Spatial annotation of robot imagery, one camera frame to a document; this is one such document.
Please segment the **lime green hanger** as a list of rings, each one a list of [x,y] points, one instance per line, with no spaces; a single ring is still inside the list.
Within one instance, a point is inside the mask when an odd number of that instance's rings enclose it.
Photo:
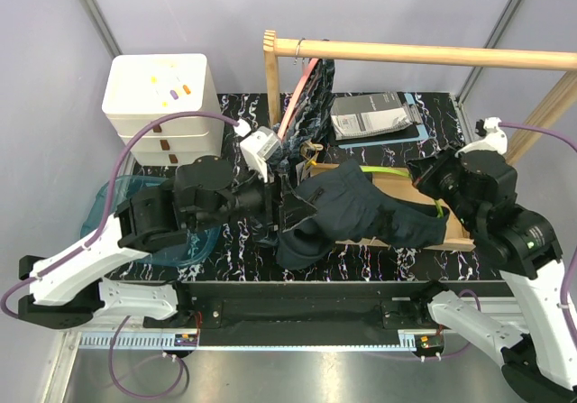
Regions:
[[[361,170],[363,172],[366,172],[366,173],[388,173],[391,175],[401,176],[403,178],[407,178],[407,179],[412,180],[410,174],[406,170],[402,170],[402,169],[395,169],[395,168],[389,168],[389,167],[379,167],[379,166],[361,166]],[[443,217],[444,211],[443,211],[443,208],[441,206],[440,201],[436,200],[436,199],[432,199],[432,200],[435,203],[437,217],[438,218]]]

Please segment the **dark navy shorts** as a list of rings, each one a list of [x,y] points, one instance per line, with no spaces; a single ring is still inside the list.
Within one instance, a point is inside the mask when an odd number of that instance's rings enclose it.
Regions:
[[[395,248],[444,242],[450,210],[391,197],[378,189],[355,160],[302,181],[296,193],[315,206],[315,216],[279,233],[276,262],[302,270],[323,259],[338,241],[376,238]]]

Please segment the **patterned dark grey shorts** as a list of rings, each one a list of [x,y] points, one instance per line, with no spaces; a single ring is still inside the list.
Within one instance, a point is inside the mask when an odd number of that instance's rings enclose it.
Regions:
[[[281,149],[275,151],[270,159],[271,169],[295,169],[300,160],[299,148],[305,141],[326,145],[330,110],[335,99],[333,83],[334,61],[318,60],[298,99]]]

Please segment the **pink hanger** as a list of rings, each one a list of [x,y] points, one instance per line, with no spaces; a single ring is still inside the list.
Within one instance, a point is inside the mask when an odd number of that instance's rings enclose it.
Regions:
[[[313,58],[308,62],[307,66],[304,68],[303,74],[302,74],[300,80],[298,81],[298,84],[297,84],[297,86],[296,86],[294,92],[292,93],[292,96],[288,102],[287,110],[285,111],[285,113],[282,117],[282,120],[281,120],[280,126],[279,126],[279,131],[278,131],[278,136],[282,141],[285,139],[289,125],[291,123],[293,115],[295,114],[295,109],[296,109],[298,99],[300,98],[308,79],[310,78],[314,68],[316,67],[317,62],[318,62],[317,58]]]

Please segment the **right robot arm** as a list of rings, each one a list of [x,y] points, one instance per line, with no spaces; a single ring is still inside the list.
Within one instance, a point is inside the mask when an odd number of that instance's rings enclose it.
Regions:
[[[443,200],[507,283],[525,319],[522,333],[440,284],[409,305],[412,322],[443,325],[486,353],[526,402],[576,400],[576,343],[564,319],[565,268],[554,228],[517,203],[517,171],[496,151],[451,148],[407,164],[414,187]]]

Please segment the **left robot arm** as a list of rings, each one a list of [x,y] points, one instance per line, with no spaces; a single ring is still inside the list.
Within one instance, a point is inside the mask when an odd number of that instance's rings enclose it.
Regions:
[[[177,168],[173,178],[125,200],[91,234],[50,258],[19,262],[27,295],[16,318],[54,330],[86,325],[97,317],[140,317],[147,327],[183,327],[200,317],[188,289],[177,282],[152,286],[111,281],[106,274],[169,247],[191,234],[260,216],[286,232],[316,215],[288,176],[265,180],[257,171],[234,184],[227,160],[201,157]]]

